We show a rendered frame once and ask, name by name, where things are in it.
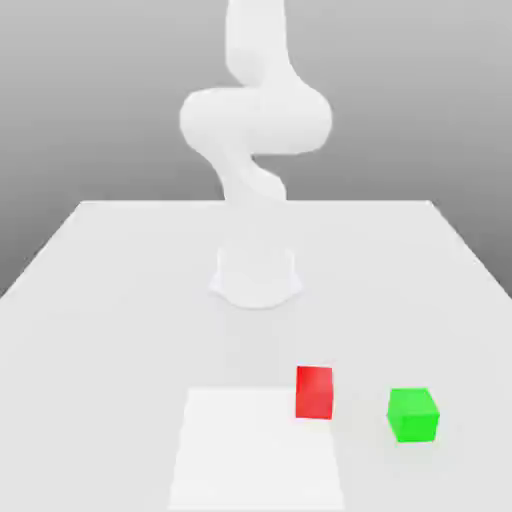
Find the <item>small green cube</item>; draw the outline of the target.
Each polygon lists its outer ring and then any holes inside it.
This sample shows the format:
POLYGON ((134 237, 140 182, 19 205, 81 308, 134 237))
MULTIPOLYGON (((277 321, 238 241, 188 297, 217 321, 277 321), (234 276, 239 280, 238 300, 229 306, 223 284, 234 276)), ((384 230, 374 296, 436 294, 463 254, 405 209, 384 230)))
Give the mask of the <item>small green cube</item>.
POLYGON ((397 442, 433 442, 440 411, 427 388, 393 388, 387 419, 397 442))

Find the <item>small red cube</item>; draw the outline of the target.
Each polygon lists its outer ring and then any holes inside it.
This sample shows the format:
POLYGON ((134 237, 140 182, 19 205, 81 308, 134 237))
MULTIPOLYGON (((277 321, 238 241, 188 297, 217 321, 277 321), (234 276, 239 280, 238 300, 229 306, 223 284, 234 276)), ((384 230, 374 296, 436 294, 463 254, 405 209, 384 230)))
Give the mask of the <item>small red cube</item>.
POLYGON ((295 416, 331 420, 333 416, 333 370, 324 366, 296 369, 295 416))

